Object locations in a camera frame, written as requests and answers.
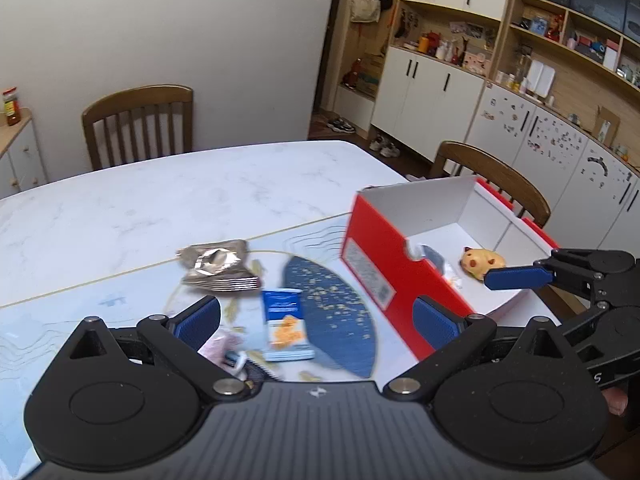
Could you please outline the pink bread packet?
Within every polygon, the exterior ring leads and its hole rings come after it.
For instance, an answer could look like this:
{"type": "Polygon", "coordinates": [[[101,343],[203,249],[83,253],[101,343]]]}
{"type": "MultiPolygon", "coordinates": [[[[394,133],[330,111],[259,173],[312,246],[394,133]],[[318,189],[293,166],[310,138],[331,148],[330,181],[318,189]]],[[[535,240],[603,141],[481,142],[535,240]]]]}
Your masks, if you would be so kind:
{"type": "Polygon", "coordinates": [[[235,378],[245,379],[247,354],[239,344],[240,338],[236,333],[220,328],[205,341],[198,353],[235,378]]]}

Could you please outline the silver foil snack bag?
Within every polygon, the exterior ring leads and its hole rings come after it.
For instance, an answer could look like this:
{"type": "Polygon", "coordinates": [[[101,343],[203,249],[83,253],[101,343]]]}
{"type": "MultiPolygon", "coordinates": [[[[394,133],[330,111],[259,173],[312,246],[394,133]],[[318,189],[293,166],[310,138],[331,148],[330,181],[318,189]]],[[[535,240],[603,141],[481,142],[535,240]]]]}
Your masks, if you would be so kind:
{"type": "Polygon", "coordinates": [[[181,283],[222,294],[258,290],[262,280],[246,266],[247,255],[246,240],[224,240],[181,248],[177,257],[186,268],[181,283]]]}

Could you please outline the blue cracker packet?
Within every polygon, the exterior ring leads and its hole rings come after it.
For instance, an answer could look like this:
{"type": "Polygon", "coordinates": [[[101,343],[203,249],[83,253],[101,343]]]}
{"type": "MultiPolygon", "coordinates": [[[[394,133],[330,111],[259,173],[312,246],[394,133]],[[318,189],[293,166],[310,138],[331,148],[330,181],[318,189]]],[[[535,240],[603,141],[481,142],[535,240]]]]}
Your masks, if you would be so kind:
{"type": "Polygon", "coordinates": [[[304,319],[302,291],[275,288],[262,291],[267,343],[262,352],[267,362],[308,361],[314,358],[304,319]]]}

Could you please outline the yellow cat toy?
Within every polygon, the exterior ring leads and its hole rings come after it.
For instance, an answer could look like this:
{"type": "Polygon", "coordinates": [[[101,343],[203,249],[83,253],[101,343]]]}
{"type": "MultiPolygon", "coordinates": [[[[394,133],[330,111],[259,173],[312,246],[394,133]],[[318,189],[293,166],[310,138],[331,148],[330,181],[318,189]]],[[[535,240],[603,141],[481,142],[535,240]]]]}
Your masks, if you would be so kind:
{"type": "Polygon", "coordinates": [[[482,282],[490,270],[505,268],[506,260],[488,249],[465,247],[459,264],[466,274],[482,282]]]}

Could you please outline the red white cardboard box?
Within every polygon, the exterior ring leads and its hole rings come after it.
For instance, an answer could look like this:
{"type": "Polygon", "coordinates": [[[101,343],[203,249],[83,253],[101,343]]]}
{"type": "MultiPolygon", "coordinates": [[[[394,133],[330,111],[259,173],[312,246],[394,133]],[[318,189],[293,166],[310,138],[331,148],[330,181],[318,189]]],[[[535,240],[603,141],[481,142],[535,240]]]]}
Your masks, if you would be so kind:
{"type": "Polygon", "coordinates": [[[469,250],[495,252],[509,266],[550,256],[555,241],[478,177],[365,188],[355,198],[341,258],[417,359],[434,351],[427,296],[461,316],[509,309],[525,294],[492,292],[462,268],[469,250]]]}

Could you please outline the blue patterned table mat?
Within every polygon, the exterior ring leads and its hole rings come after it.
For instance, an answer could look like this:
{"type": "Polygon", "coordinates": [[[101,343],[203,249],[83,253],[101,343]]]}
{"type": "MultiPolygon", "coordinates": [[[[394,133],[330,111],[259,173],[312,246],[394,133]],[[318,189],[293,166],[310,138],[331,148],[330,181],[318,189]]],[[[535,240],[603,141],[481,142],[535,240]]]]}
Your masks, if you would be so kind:
{"type": "MultiPolygon", "coordinates": [[[[188,341],[204,354],[232,351],[235,364],[256,363],[289,382],[384,385],[416,362],[341,259],[348,214],[256,236],[246,263],[266,289],[303,294],[304,322],[314,358],[269,363],[259,292],[221,294],[188,341]]],[[[18,479],[38,463],[23,424],[27,398],[62,344],[87,316],[110,327],[132,327],[151,314],[172,318],[205,294],[181,281],[186,269],[169,259],[107,278],[45,292],[1,308],[1,475],[18,479]]]]}

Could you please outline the wooden chair at right side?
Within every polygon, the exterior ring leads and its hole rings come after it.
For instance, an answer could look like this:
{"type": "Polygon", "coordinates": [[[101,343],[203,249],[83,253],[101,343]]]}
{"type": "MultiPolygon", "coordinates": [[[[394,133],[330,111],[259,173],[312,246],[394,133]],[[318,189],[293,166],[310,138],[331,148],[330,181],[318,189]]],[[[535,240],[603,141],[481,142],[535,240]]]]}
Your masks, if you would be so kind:
{"type": "Polygon", "coordinates": [[[517,203],[521,206],[518,213],[520,218],[529,214],[536,226],[543,228],[547,224],[551,209],[538,188],[518,170],[494,155],[470,144],[444,141],[439,145],[428,177],[442,178],[446,174],[447,162],[454,162],[459,166],[454,177],[459,177],[463,169],[469,169],[472,174],[492,186],[500,196],[509,196],[511,205],[517,203]]]}

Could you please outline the wooden chair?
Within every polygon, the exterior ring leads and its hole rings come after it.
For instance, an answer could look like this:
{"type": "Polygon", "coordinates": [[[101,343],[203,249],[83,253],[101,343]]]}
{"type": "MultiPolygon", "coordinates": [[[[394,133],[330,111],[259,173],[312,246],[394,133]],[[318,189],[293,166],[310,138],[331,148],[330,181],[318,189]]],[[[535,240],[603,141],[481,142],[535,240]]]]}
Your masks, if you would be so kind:
{"type": "Polygon", "coordinates": [[[194,91],[150,84],[104,96],[81,114],[91,169],[193,151],[194,91]]]}
{"type": "Polygon", "coordinates": [[[492,186],[500,196],[509,196],[511,205],[517,203],[521,206],[518,213],[520,218],[529,214],[536,226],[543,228],[547,224],[551,209],[538,188],[518,170],[494,155],[470,144],[444,141],[439,145],[428,177],[442,178],[446,174],[447,162],[454,162],[459,166],[454,177],[459,177],[463,169],[469,169],[472,174],[492,186]]]}

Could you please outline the wooden chair at far side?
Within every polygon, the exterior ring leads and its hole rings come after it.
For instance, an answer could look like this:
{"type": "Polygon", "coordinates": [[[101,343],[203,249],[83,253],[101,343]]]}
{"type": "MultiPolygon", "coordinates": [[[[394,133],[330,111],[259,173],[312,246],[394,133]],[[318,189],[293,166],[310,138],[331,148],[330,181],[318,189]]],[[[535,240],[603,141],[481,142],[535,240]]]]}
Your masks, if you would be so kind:
{"type": "Polygon", "coordinates": [[[81,114],[91,169],[193,151],[194,91],[150,84],[104,96],[81,114]]]}

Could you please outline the black sneakers on floor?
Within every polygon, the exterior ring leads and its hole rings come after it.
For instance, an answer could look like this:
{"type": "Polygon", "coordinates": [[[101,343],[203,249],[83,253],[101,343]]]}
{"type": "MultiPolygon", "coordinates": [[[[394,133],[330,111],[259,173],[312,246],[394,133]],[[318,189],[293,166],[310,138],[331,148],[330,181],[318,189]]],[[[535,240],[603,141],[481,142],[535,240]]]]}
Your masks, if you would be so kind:
{"type": "Polygon", "coordinates": [[[335,133],[353,134],[356,132],[356,128],[349,122],[346,122],[346,120],[341,117],[337,117],[329,120],[326,123],[326,126],[335,133]]]}

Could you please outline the white low side cabinet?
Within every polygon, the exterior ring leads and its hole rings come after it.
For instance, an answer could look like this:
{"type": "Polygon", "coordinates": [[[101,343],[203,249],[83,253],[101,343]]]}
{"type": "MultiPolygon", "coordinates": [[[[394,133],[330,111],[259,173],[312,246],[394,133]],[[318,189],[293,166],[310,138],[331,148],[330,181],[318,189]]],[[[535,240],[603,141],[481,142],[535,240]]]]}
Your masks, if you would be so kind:
{"type": "Polygon", "coordinates": [[[1,116],[0,128],[0,198],[38,188],[48,183],[44,170],[34,118],[28,108],[22,108],[22,119],[9,126],[1,116]]]}

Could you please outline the red lid sauce jar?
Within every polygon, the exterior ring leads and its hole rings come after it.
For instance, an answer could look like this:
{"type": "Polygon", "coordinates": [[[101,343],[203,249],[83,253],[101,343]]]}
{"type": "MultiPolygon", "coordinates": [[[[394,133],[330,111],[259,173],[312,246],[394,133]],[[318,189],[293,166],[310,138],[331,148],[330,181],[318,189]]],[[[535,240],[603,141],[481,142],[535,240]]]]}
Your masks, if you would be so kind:
{"type": "Polygon", "coordinates": [[[6,123],[15,126],[22,120],[20,102],[18,102],[17,88],[11,87],[2,92],[4,114],[6,123]]]}

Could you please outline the hanging tote bag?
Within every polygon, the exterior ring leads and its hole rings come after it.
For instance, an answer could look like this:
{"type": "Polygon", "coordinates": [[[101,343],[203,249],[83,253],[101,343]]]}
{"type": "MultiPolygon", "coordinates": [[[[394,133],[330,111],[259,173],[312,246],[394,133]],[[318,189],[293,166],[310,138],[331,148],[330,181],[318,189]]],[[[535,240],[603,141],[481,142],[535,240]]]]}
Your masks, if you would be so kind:
{"type": "Polygon", "coordinates": [[[352,0],[349,21],[356,24],[377,23],[381,12],[381,3],[378,0],[352,0]]]}

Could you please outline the white wall cabinet unit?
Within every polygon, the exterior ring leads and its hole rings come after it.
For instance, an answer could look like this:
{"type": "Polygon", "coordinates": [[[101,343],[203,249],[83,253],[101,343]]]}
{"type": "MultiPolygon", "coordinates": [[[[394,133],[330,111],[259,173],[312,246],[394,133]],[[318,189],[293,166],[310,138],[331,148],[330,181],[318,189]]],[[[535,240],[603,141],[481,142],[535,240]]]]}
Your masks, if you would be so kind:
{"type": "Polygon", "coordinates": [[[566,247],[639,249],[639,0],[397,0],[371,124],[518,170],[566,247]]]}

